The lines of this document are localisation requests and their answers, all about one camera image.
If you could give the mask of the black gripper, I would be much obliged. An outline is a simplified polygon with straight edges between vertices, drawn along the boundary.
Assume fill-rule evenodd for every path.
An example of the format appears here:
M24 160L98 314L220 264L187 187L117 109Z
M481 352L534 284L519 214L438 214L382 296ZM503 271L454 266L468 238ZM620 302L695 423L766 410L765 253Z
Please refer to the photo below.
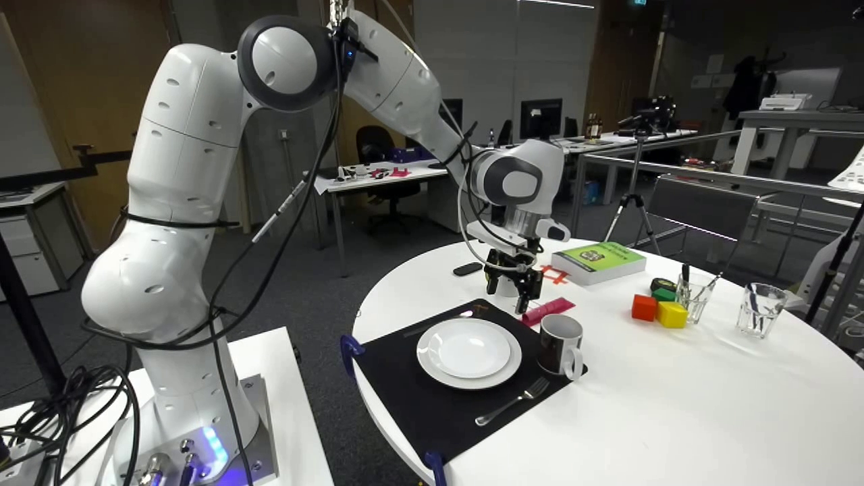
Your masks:
M491 248L483 273L485 293L498 293L503 279L511 279L519 285L519 314L523 314L526 306L542 291L542 275L534 271L534 258L529 253L511 257L500 248Z

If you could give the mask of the white robot base platform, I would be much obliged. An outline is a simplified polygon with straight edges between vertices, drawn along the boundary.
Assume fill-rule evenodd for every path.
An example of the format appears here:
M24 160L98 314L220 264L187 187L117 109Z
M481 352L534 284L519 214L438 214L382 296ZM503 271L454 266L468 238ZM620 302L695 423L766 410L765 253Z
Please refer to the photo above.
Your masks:
M319 438L319 427L310 414L306 384L294 358L292 337L286 329L260 333L229 343L229 358L240 374L240 387L260 415L260 430L249 442L249 461L253 473L253 486L334 486L326 453ZM129 372L129 380L143 404L140 414L140 453L134 478L140 470L152 468L155 451L147 451L148 430L143 418L152 418L155 387L143 366ZM98 446L103 435L109 441L62 484L62 486L121 486L124 465L120 458L129 455L129 438L114 438L114 423L124 415L124 396L114 403L98 420L83 427L70 441L62 461L62 473L79 465L90 449ZM0 473L0 486L39 486L39 473L45 453L36 453ZM187 458L180 453L179 465L164 461L160 486L180 481ZM244 465L240 455L228 465L213 486L240 486Z

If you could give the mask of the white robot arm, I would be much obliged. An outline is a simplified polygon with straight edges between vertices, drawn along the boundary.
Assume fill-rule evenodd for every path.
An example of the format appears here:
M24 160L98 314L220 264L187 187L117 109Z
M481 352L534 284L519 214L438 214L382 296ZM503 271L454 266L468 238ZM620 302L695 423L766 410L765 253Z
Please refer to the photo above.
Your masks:
M228 357L215 300L202 271L245 169L244 136L253 113L306 111L345 95L388 130L422 144L450 179L488 206L529 217L519 233L494 227L494 245L529 291L534 253L552 227L564 154L545 141L475 149L442 118L430 64L391 29L357 7L323 23L294 17L252 22L233 52L172 46L143 103L126 167L126 217L93 262L82 306L112 339L139 352L155 387L114 435L101 486L224 481L265 418Z

